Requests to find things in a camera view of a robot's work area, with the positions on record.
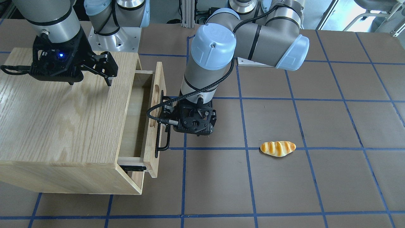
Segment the wooden drawer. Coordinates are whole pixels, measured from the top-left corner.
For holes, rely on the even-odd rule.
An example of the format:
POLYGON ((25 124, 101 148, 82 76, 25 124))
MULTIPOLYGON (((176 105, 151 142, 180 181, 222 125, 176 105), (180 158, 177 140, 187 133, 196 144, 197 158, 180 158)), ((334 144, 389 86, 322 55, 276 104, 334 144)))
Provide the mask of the wooden drawer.
POLYGON ((121 166, 142 166, 152 178, 158 175, 156 148, 162 132, 156 118, 159 109, 149 108, 161 103, 166 92, 163 65, 157 62, 154 71, 136 70, 130 89, 129 105, 118 155, 121 166))

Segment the wooden drawer cabinet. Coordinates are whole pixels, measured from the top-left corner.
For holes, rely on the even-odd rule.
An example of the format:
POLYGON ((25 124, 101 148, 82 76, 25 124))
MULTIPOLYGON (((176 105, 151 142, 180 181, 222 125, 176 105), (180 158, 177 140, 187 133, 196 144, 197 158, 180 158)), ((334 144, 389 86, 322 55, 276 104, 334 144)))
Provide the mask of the wooden drawer cabinet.
POLYGON ((147 109, 166 91, 163 66, 142 69, 137 53, 112 54, 112 85, 91 72, 81 82, 41 82, 1 72, 0 179, 42 193, 143 192, 156 178, 157 122, 147 109))

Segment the yellow toy bread roll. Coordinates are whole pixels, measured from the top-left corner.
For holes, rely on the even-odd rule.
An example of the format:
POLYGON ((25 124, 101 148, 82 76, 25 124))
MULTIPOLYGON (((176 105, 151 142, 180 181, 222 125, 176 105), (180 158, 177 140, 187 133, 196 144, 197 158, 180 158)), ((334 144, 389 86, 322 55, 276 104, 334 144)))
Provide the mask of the yellow toy bread roll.
POLYGON ((296 149, 296 145, 290 141, 265 142, 259 147, 267 155, 273 157, 285 157, 296 149))

